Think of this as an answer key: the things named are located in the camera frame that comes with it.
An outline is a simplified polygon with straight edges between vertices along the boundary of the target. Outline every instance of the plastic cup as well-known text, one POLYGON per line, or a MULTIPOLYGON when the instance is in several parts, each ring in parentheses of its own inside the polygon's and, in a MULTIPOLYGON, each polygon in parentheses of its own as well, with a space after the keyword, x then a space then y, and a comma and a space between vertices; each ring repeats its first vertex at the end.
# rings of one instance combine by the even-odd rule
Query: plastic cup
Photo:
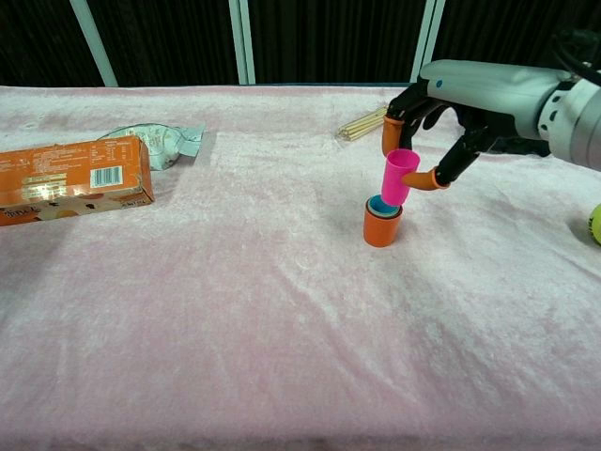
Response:
POLYGON ((408 148, 398 148, 386 155, 384 180, 382 181, 382 200, 388 205, 403 205, 409 194, 409 187, 401 178, 409 172, 415 172, 420 164, 420 156, 408 148))
POLYGON ((367 199, 363 218, 365 241, 375 247, 386 247, 392 244, 401 222, 402 213, 403 207, 386 205, 379 199, 379 194, 367 199))

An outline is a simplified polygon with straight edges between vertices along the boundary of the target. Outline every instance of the metal pole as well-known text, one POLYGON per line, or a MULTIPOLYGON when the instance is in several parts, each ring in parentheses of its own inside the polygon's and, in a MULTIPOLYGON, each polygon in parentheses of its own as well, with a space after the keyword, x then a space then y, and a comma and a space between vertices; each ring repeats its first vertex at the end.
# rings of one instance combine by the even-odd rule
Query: metal pole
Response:
POLYGON ((111 66, 109 57, 104 50, 102 39, 98 33, 98 28, 94 22, 94 16, 92 16, 92 11, 90 11, 87 0, 70 0, 70 2, 73 12, 75 13, 75 17, 77 18, 77 22, 84 33, 85 42, 87 42, 87 46, 92 53, 92 57, 94 58, 94 62, 96 63, 98 72, 100 72, 100 77, 102 77, 104 85, 109 87, 117 87, 118 83, 116 82, 113 67, 111 66))

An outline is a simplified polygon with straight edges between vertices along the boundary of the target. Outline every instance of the robotic hand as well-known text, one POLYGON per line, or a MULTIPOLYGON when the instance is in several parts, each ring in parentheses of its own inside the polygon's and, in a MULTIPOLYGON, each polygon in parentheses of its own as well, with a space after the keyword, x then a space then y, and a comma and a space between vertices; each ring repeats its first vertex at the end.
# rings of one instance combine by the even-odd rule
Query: robotic hand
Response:
POLYGON ((427 191, 446 188, 500 137, 548 141, 556 157, 601 171, 601 74, 590 68, 601 58, 601 36, 562 32, 554 44, 555 55, 576 75, 473 61, 440 60, 423 66, 418 82, 388 107, 384 155, 411 148, 422 122, 429 130, 448 107, 455 109, 465 133, 438 166, 408 174, 403 182, 427 191), (585 45, 587 54, 578 59, 566 51, 567 44, 585 45), (579 62, 583 57, 589 65, 579 62))

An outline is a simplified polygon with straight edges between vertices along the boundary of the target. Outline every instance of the cardboard box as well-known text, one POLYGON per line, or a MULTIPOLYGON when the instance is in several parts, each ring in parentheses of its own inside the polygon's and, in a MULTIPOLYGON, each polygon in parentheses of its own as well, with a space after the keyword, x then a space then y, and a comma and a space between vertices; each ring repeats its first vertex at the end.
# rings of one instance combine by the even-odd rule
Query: cardboard box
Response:
POLYGON ((0 153, 0 226, 153 201, 148 149, 135 136, 0 153))

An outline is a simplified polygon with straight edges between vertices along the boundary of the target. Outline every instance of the yellow ball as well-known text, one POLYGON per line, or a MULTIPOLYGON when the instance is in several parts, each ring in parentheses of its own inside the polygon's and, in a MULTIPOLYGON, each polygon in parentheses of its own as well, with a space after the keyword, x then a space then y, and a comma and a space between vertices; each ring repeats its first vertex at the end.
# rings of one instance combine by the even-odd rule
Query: yellow ball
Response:
POLYGON ((594 240, 601 244, 601 204, 597 205, 589 218, 589 231, 594 240))

